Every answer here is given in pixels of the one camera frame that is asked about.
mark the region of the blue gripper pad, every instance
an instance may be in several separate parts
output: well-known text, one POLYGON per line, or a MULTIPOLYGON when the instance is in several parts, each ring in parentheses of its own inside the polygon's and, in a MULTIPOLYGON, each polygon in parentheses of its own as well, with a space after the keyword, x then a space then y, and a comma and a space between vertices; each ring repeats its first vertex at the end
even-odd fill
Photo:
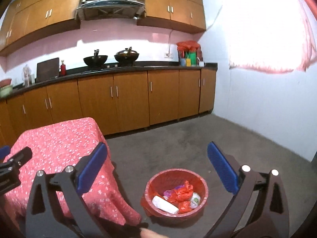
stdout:
POLYGON ((10 147, 9 146, 3 146, 0 149, 0 160, 3 160, 9 154, 10 154, 10 147))
POLYGON ((207 154, 227 192, 236 195, 239 191, 238 176, 213 142, 209 143, 207 154))
POLYGON ((97 174, 104 161, 108 156, 107 146, 102 143, 97 147, 97 150, 92 155, 85 168, 82 170, 80 175, 77 177, 77 194, 80 196, 84 193, 89 192, 90 187, 96 179, 97 174))

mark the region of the countertop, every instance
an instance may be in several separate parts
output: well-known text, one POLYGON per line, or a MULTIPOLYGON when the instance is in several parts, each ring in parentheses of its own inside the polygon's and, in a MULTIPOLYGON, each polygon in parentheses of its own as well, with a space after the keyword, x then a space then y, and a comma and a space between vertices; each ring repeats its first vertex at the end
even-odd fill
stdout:
POLYGON ((43 86, 48 86, 50 84, 73 80, 73 79, 80 79, 84 77, 92 77, 104 74, 115 74, 115 73, 128 73, 128 72, 139 72, 139 71, 149 71, 149 70, 199 70, 199 69, 210 69, 216 71, 218 66, 216 63, 212 64, 212 66, 208 67, 183 67, 183 66, 131 66, 131 67, 113 67, 107 69, 100 69, 100 70, 91 70, 91 71, 84 71, 80 73, 70 74, 63 77, 58 77, 54 79, 50 79, 44 82, 35 83, 29 87, 23 87, 20 89, 13 89, 12 93, 6 97, 0 98, 0 101, 4 99, 8 99, 19 94, 23 94, 29 90, 36 89, 43 86))

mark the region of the range hood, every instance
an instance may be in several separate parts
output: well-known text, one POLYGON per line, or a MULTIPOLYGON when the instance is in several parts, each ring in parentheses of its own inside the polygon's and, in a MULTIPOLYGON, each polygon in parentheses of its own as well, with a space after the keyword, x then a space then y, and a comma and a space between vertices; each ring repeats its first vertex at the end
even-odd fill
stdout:
POLYGON ((144 3, 137 0, 82 0, 82 5, 77 8, 80 20, 139 19, 144 15, 144 12, 144 3))

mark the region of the gray floor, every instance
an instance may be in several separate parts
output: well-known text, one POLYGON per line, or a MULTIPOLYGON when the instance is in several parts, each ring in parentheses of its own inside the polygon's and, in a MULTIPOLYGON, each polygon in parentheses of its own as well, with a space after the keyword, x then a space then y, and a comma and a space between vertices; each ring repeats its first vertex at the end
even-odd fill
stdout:
MULTIPOLYGON (((215 141, 221 150, 255 171, 278 169, 290 211, 290 235, 301 225, 317 200, 317 175, 308 161, 247 129, 212 114, 169 124, 144 132, 107 139, 112 161, 127 200, 143 216, 149 228, 170 238, 203 237, 228 205, 226 192, 206 156, 207 144, 215 141), (208 184, 209 198, 204 215, 191 226, 165 227, 147 218, 140 198, 148 180, 169 168, 186 168, 208 184)), ((250 214, 249 207, 238 228, 250 214)))

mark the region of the red bottle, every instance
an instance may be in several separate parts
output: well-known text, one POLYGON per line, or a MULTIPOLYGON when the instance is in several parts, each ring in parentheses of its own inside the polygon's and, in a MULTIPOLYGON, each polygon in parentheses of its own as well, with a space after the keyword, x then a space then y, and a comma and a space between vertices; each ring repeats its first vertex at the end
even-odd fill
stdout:
POLYGON ((65 75, 66 75, 66 65, 64 64, 64 60, 61 60, 60 76, 65 76, 65 75))

